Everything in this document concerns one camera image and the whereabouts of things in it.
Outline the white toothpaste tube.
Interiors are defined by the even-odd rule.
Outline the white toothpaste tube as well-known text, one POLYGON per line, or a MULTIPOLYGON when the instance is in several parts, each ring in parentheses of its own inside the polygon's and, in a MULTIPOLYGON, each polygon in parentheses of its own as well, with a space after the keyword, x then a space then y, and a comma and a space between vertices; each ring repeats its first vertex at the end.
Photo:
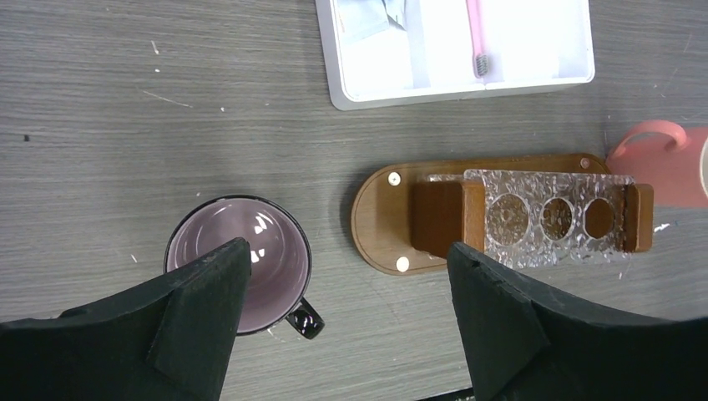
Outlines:
POLYGON ((406 29, 406 0, 341 0, 336 18, 344 43, 355 43, 390 27, 406 29))

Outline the oval wooden tray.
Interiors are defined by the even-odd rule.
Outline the oval wooden tray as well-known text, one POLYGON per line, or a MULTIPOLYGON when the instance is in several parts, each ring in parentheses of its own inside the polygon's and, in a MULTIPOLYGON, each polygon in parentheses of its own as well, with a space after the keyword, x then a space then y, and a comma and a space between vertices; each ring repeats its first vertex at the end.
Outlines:
POLYGON ((443 271, 446 261, 413 248, 410 189, 429 175, 461 175, 468 169, 608 174, 604 159, 587 153, 526 155, 467 160, 416 161, 388 165, 358 190, 351 207, 351 236, 361 257, 393 276, 443 271))

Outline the clear glass holder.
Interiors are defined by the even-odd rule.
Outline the clear glass holder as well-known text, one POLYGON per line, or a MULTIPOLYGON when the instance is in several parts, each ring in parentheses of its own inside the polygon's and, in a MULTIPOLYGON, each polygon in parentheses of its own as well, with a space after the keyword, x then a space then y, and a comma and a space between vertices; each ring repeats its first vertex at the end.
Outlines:
POLYGON ((465 242, 512 269, 630 258, 622 240, 628 175, 468 169, 430 182, 480 188, 482 211, 465 242))

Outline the purple mug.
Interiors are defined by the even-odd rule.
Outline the purple mug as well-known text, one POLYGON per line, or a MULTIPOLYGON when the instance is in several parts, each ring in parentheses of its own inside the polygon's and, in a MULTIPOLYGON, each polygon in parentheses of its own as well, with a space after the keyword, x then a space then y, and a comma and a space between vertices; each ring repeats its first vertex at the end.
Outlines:
POLYGON ((226 195, 193 209, 174 229, 164 256, 171 272, 236 237, 250 245, 251 276, 238 333, 267 331, 286 320, 313 339, 325 323, 304 298, 312 271, 311 247, 298 221, 256 195, 226 195))

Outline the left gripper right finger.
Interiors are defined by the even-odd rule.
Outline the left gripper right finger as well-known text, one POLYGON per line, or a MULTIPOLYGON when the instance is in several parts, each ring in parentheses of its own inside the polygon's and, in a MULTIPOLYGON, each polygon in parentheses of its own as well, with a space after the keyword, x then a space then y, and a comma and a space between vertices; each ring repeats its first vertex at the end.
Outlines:
POLYGON ((462 243, 447 256, 478 400, 704 400, 707 321, 606 307, 462 243))

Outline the pink mug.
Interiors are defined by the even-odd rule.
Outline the pink mug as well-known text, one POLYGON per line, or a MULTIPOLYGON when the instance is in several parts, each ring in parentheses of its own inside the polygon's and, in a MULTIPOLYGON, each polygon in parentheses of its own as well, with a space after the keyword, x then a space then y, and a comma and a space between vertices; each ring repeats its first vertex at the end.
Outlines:
POLYGON ((667 120, 632 127, 608 153, 611 172, 651 185, 655 204, 707 207, 707 128, 684 128, 667 120))

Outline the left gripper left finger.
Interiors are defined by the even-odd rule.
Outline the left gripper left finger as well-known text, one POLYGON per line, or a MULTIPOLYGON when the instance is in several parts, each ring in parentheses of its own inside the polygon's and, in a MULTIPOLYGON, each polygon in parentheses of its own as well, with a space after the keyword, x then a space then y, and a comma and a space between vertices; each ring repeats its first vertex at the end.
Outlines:
POLYGON ((3 322, 4 400, 216 400, 251 275, 236 238, 56 318, 3 322))

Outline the brown wooden block back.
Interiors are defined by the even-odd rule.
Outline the brown wooden block back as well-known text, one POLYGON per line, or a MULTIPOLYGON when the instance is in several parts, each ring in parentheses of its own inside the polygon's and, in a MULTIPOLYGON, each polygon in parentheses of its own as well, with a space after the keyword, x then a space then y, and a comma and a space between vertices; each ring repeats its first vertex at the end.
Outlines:
POLYGON ((628 185, 625 190, 624 251, 639 253, 652 247, 653 219, 653 187, 648 184, 628 185))

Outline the pink toothbrush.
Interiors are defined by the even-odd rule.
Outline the pink toothbrush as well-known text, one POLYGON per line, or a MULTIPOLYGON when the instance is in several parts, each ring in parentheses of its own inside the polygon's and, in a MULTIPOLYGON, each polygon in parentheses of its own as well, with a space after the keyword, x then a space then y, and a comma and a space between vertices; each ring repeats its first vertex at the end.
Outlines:
POLYGON ((478 0, 467 0, 468 22, 473 47, 473 67, 478 78, 483 78, 489 71, 489 59, 483 40, 482 16, 478 0))

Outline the white plastic tray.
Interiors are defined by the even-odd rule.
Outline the white plastic tray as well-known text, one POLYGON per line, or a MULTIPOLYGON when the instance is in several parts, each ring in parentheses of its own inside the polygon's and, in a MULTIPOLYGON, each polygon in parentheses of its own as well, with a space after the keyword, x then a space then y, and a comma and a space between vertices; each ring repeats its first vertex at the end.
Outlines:
POLYGON ((478 78, 466 1, 407 1, 406 29, 341 39, 338 1, 316 13, 332 104, 343 111, 536 94, 595 75, 586 1, 479 1, 489 71, 478 78))

